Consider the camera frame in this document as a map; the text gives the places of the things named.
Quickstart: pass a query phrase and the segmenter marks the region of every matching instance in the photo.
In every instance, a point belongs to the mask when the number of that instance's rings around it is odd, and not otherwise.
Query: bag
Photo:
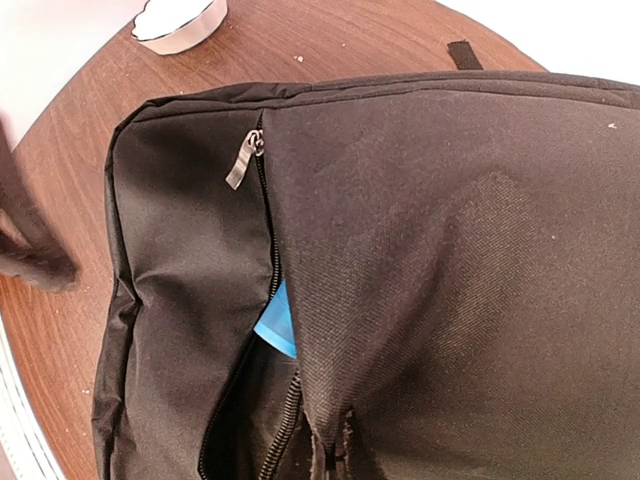
[[[640,478],[639,110],[497,72],[146,103],[106,166],[100,477]],[[297,360],[253,333],[284,277]]]

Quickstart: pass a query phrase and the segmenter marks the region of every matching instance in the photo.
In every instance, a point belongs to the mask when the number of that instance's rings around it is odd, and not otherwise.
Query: zipper pull
[[[264,155],[263,131],[251,130],[247,133],[247,136],[244,137],[242,146],[238,152],[238,157],[236,158],[236,163],[233,164],[233,168],[229,172],[229,175],[227,175],[226,180],[229,186],[237,190],[247,174],[247,168],[249,167],[251,158],[254,156],[261,157],[262,155]]]

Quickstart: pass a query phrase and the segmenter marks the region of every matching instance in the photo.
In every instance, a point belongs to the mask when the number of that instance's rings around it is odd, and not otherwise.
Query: white round container
[[[215,32],[227,12],[227,0],[149,0],[131,33],[158,55],[172,55]]]

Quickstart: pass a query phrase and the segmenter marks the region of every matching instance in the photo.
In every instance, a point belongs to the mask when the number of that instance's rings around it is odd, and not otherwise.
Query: blue object
[[[283,280],[278,287],[253,331],[288,357],[297,358],[286,281]]]

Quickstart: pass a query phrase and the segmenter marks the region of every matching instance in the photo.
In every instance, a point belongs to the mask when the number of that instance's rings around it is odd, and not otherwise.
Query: round table
[[[487,70],[542,70],[513,45],[429,0],[230,0],[221,28],[159,57],[125,28],[71,80],[17,148],[36,199],[78,259],[78,288],[47,294],[0,279],[0,302],[32,407],[71,480],[96,477],[91,398],[112,288],[103,164],[114,127],[143,101],[222,85],[454,70],[470,41]]]

